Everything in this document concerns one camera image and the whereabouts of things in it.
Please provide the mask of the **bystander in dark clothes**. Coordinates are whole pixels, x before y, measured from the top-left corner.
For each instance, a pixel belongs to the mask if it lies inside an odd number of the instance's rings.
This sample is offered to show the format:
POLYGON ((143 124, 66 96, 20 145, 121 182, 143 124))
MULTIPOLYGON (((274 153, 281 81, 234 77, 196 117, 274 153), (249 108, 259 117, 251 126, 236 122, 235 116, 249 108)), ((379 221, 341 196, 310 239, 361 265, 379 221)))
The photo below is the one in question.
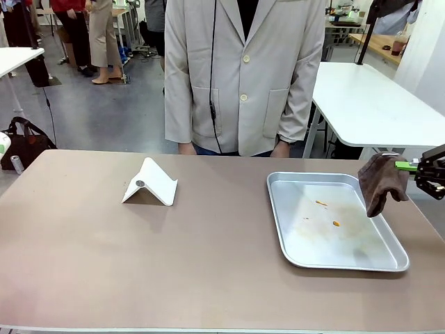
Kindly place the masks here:
POLYGON ((10 47, 32 47, 36 43, 29 6, 32 0, 0 0, 3 24, 10 47))

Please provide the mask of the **wooden table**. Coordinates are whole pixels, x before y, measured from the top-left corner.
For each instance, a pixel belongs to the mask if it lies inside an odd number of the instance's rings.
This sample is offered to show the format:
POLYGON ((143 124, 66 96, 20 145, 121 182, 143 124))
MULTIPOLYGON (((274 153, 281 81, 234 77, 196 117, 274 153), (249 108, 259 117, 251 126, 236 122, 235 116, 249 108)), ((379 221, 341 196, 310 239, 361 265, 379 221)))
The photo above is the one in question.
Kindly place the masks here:
POLYGON ((401 62, 401 55, 392 54, 395 37, 392 35, 373 34, 366 49, 363 64, 377 67, 391 67, 397 69, 401 62))

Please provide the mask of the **brown towel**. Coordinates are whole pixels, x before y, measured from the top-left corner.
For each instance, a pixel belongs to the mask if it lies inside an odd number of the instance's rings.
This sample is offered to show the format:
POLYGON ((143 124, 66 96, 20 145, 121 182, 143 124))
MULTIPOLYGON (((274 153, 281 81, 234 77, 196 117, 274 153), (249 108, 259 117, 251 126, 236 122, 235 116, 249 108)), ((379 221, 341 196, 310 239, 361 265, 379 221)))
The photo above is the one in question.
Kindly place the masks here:
POLYGON ((373 155, 358 171, 359 186, 369 218, 382 213, 388 193, 396 202, 409 200, 406 190, 410 174, 396 167, 396 162, 406 161, 394 152, 380 152, 373 155))

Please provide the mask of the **small white table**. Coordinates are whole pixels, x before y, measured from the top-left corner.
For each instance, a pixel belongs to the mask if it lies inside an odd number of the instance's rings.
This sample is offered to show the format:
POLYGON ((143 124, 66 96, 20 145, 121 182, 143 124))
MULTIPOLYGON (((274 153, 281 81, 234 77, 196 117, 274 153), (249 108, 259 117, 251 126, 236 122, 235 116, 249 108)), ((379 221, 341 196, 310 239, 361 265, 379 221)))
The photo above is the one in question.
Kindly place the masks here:
POLYGON ((7 91, 12 99, 13 111, 16 116, 24 118, 25 114, 8 74, 30 60, 43 55, 44 52, 45 50, 41 47, 37 49, 32 49, 31 47, 0 47, 0 79, 4 79, 6 82, 7 91))

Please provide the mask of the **dark brown bag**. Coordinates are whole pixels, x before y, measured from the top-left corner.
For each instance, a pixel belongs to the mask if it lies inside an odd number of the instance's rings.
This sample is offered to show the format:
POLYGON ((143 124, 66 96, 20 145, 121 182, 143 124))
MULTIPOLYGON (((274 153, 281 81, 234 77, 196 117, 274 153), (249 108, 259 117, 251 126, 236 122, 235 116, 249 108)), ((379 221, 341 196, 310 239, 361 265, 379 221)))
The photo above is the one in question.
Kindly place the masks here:
POLYGON ((0 159, 3 170, 14 170, 13 156, 19 157, 26 170, 45 150, 55 150, 53 141, 39 127, 26 118, 14 117, 9 127, 2 131, 10 140, 11 146, 0 159))

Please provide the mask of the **plastic cup dark drink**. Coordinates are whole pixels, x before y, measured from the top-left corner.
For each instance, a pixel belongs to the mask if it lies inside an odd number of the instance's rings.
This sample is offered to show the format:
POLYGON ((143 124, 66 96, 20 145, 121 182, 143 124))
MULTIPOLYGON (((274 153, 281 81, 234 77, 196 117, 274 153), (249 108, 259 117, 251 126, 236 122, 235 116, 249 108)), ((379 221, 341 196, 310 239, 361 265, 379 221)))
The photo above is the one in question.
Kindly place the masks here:
POLYGON ((392 56, 399 56, 401 52, 403 51, 403 48, 407 44, 408 36, 405 31, 399 31, 395 37, 394 42, 391 48, 391 55, 392 56))

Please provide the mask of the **person's left forearm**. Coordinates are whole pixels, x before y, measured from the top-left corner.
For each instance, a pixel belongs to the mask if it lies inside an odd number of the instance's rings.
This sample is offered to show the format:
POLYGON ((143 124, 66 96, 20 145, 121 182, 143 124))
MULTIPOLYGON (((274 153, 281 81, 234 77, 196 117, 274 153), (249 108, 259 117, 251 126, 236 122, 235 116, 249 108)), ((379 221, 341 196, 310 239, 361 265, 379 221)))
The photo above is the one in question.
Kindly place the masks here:
POLYGON ((279 140, 285 143, 305 138, 320 62, 319 55, 297 60, 277 132, 279 140))

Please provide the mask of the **black pole stand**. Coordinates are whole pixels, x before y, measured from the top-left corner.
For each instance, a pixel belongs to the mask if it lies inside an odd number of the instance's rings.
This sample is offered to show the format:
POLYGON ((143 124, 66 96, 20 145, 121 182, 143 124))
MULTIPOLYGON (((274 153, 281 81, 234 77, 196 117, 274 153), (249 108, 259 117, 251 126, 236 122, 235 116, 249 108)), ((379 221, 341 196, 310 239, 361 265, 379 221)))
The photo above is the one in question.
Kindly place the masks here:
MULTIPOLYGON (((30 47, 33 51, 37 51, 38 42, 31 22, 29 7, 26 0, 20 0, 20 3, 26 31, 24 35, 26 46, 30 47)), ((29 61, 29 63, 30 65, 26 65, 26 69, 28 70, 33 85, 38 88, 50 86, 49 73, 47 71, 43 54, 37 55, 35 58, 29 61)))

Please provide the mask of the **white and green object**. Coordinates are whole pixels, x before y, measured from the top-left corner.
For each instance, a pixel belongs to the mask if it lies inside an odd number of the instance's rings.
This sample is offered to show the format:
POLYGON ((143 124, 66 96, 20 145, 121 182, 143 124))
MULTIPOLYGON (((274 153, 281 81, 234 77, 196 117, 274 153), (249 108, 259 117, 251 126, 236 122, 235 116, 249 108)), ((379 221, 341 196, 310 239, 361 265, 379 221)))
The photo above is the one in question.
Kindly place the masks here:
POLYGON ((13 156, 13 152, 10 150, 11 143, 10 137, 4 132, 0 132, 0 167, 3 170, 14 169, 11 161, 13 156))

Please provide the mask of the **person's left hand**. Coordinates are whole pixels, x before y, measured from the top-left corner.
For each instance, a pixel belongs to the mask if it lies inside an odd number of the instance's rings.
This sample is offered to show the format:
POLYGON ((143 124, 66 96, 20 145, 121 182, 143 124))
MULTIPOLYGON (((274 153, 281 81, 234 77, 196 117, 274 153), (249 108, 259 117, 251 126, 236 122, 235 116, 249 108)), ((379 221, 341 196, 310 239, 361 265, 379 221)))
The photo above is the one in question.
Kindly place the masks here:
POLYGON ((279 141, 275 146, 274 150, 271 152, 270 157, 272 158, 289 158, 290 157, 291 146, 284 141, 279 141))

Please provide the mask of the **person in beige jacket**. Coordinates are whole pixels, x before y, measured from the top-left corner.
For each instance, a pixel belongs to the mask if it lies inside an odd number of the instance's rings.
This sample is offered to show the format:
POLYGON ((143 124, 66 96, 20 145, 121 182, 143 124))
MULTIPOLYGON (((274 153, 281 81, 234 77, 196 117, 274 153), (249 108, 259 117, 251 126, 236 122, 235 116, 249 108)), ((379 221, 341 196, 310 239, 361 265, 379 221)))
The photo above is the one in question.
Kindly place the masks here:
POLYGON ((168 0, 165 58, 188 66, 197 154, 269 156, 297 60, 319 55, 325 0, 168 0))

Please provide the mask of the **bystander in beige trousers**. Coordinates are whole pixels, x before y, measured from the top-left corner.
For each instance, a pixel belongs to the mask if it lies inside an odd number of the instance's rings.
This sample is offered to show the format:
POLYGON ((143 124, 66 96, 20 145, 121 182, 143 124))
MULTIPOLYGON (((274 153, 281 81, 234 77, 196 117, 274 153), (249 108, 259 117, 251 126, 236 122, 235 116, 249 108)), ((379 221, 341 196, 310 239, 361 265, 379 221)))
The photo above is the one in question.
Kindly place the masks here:
POLYGON ((110 79, 122 79, 122 60, 113 27, 113 0, 86 0, 85 9, 90 16, 91 64, 99 70, 99 76, 92 82, 102 85, 110 79))

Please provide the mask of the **bystander in black shorts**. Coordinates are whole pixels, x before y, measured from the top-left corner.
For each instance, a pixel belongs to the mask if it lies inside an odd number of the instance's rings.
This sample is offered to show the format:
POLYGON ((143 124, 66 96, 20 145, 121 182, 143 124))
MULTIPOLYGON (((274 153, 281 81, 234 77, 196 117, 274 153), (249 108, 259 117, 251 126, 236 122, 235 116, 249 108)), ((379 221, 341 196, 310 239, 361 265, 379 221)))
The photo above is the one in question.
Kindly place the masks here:
POLYGON ((165 71, 165 10, 167 0, 145 0, 147 29, 160 57, 161 69, 165 71))

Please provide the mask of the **large white table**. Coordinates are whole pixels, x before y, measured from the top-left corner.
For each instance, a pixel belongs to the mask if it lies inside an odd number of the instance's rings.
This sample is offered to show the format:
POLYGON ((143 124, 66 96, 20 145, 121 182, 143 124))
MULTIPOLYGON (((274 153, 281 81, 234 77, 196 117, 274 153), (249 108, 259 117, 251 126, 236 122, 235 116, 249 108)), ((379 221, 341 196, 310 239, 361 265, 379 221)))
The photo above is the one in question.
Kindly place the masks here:
POLYGON ((305 159, 321 118, 342 143, 366 150, 445 144, 445 116, 367 64, 322 62, 313 102, 305 159))

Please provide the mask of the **bystander in red top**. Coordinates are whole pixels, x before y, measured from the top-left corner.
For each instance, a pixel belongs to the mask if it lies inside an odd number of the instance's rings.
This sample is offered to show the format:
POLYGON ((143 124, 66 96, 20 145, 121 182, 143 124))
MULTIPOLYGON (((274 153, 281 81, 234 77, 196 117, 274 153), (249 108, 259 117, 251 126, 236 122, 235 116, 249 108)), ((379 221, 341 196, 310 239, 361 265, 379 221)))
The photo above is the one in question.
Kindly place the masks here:
POLYGON ((95 72, 90 60, 86 0, 49 0, 49 5, 70 37, 78 71, 85 77, 92 77, 95 72))

